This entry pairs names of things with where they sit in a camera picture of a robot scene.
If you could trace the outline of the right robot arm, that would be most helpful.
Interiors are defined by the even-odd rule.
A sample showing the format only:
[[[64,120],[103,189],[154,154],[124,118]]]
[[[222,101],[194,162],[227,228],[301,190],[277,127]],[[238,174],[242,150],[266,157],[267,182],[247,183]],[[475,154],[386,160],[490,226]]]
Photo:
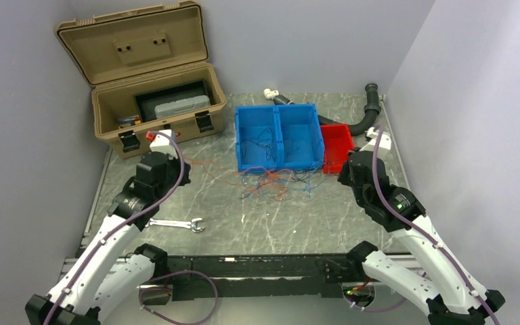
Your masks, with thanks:
[[[406,188],[390,182],[384,162],[371,151],[352,152],[338,181],[352,189],[357,205],[399,240],[426,273],[419,276],[363,241],[347,254],[346,272],[355,281],[368,276],[413,303],[430,324],[498,322],[506,303],[499,290],[477,281],[444,243],[424,206]]]

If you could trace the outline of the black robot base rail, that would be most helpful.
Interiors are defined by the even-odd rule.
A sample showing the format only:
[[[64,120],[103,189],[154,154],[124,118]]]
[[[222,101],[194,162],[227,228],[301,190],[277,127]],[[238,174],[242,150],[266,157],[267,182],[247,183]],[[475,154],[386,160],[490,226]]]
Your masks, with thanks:
[[[317,295],[373,302],[373,281],[344,254],[170,255],[140,285],[151,305],[200,298]]]

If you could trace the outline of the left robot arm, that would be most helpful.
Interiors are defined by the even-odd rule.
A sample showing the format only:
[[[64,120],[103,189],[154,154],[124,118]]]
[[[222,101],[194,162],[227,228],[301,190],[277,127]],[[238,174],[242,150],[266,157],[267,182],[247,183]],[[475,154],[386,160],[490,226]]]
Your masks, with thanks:
[[[161,283],[167,254],[149,244],[113,276],[108,273],[123,250],[137,238],[160,204],[189,183],[190,166],[182,154],[149,152],[137,163],[116,195],[100,229],[70,271],[45,295],[25,306],[30,324],[101,324],[142,282]]]

